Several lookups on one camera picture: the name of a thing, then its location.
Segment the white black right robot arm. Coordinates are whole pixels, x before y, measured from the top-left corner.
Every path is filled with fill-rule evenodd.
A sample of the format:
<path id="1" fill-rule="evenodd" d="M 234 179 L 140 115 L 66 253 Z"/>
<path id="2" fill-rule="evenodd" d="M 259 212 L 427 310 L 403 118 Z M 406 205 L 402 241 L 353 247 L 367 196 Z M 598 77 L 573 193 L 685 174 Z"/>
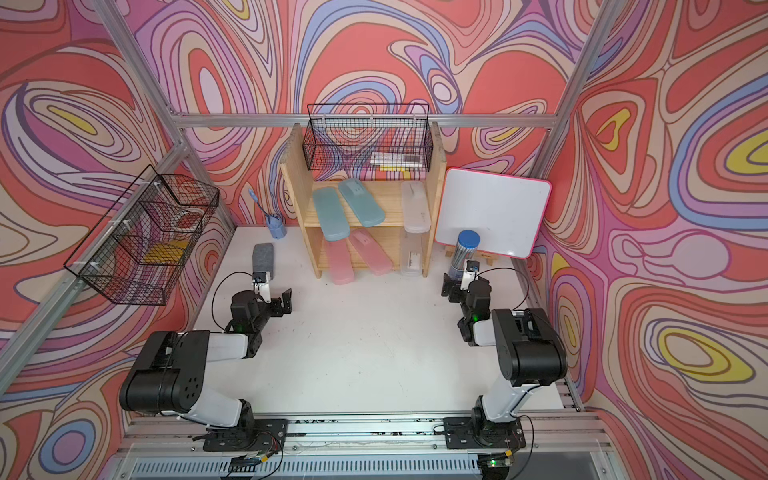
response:
<path id="1" fill-rule="evenodd" d="M 467 417 L 445 417 L 442 430 L 450 450 L 503 449 L 527 445 L 520 410 L 538 389 L 566 376 L 567 355 L 559 334 L 540 308 L 493 309 L 492 287 L 443 276 L 441 295 L 461 307 L 457 327 L 472 347 L 493 347 L 499 376 L 480 395 Z"/>

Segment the teal pencil case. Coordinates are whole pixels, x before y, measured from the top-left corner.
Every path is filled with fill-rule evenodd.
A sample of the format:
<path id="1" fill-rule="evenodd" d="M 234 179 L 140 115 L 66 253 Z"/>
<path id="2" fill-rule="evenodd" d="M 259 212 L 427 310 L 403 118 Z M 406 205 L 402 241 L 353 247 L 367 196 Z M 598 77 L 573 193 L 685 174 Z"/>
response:
<path id="1" fill-rule="evenodd" d="M 338 189 L 363 227 L 375 227 L 385 221 L 385 211 L 360 180 L 344 180 Z"/>
<path id="2" fill-rule="evenodd" d="M 329 242 L 346 239 L 351 229 L 338 191 L 332 187 L 317 189 L 312 193 L 312 200 L 324 238 Z"/>

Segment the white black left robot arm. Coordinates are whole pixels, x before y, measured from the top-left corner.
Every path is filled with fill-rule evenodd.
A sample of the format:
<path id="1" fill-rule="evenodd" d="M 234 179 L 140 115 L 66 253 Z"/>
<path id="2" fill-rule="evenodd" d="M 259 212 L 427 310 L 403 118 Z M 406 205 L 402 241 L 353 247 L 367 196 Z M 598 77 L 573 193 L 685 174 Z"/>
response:
<path id="1" fill-rule="evenodd" d="M 269 301 L 254 291 L 238 292 L 230 313 L 219 333 L 152 333 L 120 388 L 119 403 L 128 412 L 170 414 L 204 425 L 206 433 L 195 439 L 206 452 L 242 452 L 262 461 L 282 451 L 287 422 L 256 419 L 249 401 L 214 388 L 206 370 L 214 363 L 255 357 L 268 321 L 292 313 L 292 291 Z"/>

